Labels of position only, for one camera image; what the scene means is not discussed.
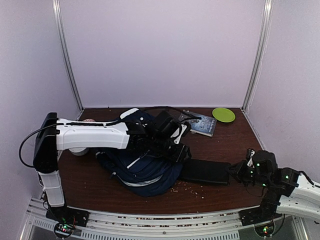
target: lavender wall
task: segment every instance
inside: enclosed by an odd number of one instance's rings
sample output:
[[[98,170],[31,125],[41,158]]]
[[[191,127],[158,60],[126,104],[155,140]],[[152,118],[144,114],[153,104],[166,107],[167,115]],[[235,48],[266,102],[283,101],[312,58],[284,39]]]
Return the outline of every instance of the lavender wall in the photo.
[[[320,181],[320,1],[274,1],[249,118],[280,167]],[[307,221],[319,239],[319,226]]]
[[[22,217],[40,187],[18,159],[23,138],[48,112],[74,119],[77,105],[63,64],[51,0],[0,1],[0,239],[18,239]],[[23,157],[31,163],[33,142]]]
[[[264,0],[62,0],[85,107],[240,107]]]

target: book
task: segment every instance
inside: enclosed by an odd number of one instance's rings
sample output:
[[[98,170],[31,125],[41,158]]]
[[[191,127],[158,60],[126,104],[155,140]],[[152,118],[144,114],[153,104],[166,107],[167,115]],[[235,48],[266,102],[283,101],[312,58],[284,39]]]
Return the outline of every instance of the book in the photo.
[[[186,120],[186,122],[188,122],[191,125],[190,132],[202,134],[202,135],[205,135],[208,137],[212,137],[214,135],[215,127],[217,124],[217,119],[215,119],[214,117],[205,116],[205,115],[198,114],[198,113],[191,112],[191,111],[183,110],[183,112],[188,113],[188,114],[192,114],[195,117],[201,117],[201,119]],[[181,122],[187,118],[189,118],[189,116],[181,113],[178,120]]]

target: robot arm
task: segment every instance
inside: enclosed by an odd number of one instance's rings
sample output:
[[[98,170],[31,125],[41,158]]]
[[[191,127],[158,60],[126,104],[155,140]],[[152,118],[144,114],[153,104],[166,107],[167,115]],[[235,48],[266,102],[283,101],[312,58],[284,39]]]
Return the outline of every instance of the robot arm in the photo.
[[[278,168],[273,153],[248,149],[246,160],[230,166],[227,171],[245,186],[267,188],[260,207],[240,212],[243,225],[261,223],[277,214],[320,220],[320,184],[303,171]]]
[[[168,161],[183,162],[191,158],[189,147],[180,143],[190,130],[167,111],[153,120],[141,117],[137,108],[124,112],[111,122],[83,122],[57,118],[49,113],[35,141],[33,166],[38,172],[46,192],[51,218],[88,219],[86,213],[70,212],[67,208],[58,169],[58,151],[74,148],[116,148],[150,151]]]

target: black cable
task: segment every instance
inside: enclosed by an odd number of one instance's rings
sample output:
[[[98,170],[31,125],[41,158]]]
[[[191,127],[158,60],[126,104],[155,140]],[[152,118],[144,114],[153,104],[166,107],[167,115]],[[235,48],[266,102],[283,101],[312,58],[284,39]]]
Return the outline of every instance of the black cable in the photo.
[[[43,206],[43,208],[45,208],[47,211],[49,211],[49,208],[46,208],[45,207],[45,203],[47,202],[47,204],[48,204],[48,201],[43,201],[43,203],[42,203],[42,206]]]
[[[55,126],[57,126],[57,125],[63,125],[63,123],[55,123],[55,124],[52,124],[52,125],[49,125],[49,126],[45,126],[45,127],[39,128],[38,130],[35,130],[34,132],[30,133],[26,138],[23,139],[23,141],[21,142],[20,147],[19,147],[19,159],[20,159],[20,161],[21,161],[21,163],[22,163],[23,165],[25,165],[25,166],[28,167],[28,168],[35,168],[34,166],[25,163],[24,160],[22,159],[21,151],[22,151],[22,148],[23,148],[25,142],[26,142],[30,137],[32,137],[33,135],[41,132],[42,130],[45,130],[45,129],[48,129],[48,128],[52,128],[52,127],[55,127]]]
[[[254,197],[257,197],[257,198],[262,198],[262,197],[264,196],[264,194],[265,194],[265,189],[266,189],[265,187],[262,188],[261,195],[254,195],[254,194],[250,193],[250,192],[248,191],[248,186],[247,186],[247,185],[244,186],[244,187],[245,187],[246,192],[247,192],[248,194],[250,194],[251,196],[254,196]]]
[[[272,233],[272,237],[273,237],[274,235],[276,235],[276,234],[281,230],[281,228],[283,227],[283,225],[284,225],[284,223],[285,223],[285,219],[286,219],[286,215],[283,214],[282,223],[281,223],[280,227],[278,227],[278,229],[277,229],[274,233]]]
[[[180,122],[182,123],[182,122],[185,122],[185,121],[188,121],[188,120],[200,120],[200,119],[198,119],[197,116],[187,117],[187,118],[185,118],[185,119],[182,119]]]
[[[305,178],[308,180],[309,183],[311,183],[313,186],[315,185],[315,183],[311,180],[311,178],[305,173],[305,171],[299,171],[299,173],[302,173]]]
[[[120,120],[117,120],[117,121],[113,121],[113,122],[107,122],[107,123],[88,123],[88,122],[69,122],[69,123],[66,123],[66,125],[69,125],[69,126],[113,126],[113,125],[116,125],[116,124],[119,124],[119,123],[126,123],[127,121],[124,121],[122,119]],[[55,126],[59,126],[59,125],[64,125],[64,123],[55,123],[55,124],[52,124],[52,125],[48,125],[48,126],[45,126],[45,127],[42,127],[42,128],[39,128],[38,130],[35,130],[34,132],[30,133],[27,137],[25,137],[23,139],[23,141],[21,142],[20,144],[20,147],[19,147],[19,159],[21,161],[21,163],[23,165],[25,165],[26,167],[28,168],[35,168],[34,166],[32,165],[29,165],[27,163],[25,163],[25,161],[22,159],[22,148],[25,144],[25,142],[31,138],[33,135],[43,131],[43,130],[46,130],[46,129],[49,129],[49,128],[52,128],[52,127],[55,127]]]

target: wooden table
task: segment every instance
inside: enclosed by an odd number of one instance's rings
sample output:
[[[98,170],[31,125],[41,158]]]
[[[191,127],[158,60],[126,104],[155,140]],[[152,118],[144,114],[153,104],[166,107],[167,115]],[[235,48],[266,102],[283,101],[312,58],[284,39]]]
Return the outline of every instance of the wooden table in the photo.
[[[126,108],[86,109],[81,120],[108,121]],[[212,108],[188,108],[211,116]],[[237,163],[245,158],[246,150],[261,147],[243,113],[232,111],[232,123],[218,122],[212,138],[189,133],[182,142],[190,146],[192,157],[207,161]],[[155,115],[159,110],[150,111]],[[170,111],[175,116],[179,113]],[[69,206],[96,211],[129,214],[186,214],[214,212],[259,205],[261,188],[245,187],[233,179],[230,186],[200,185],[177,181],[167,193],[155,197],[140,197],[121,186],[110,173],[102,169],[93,154],[77,157],[64,151],[59,170],[66,202]]]

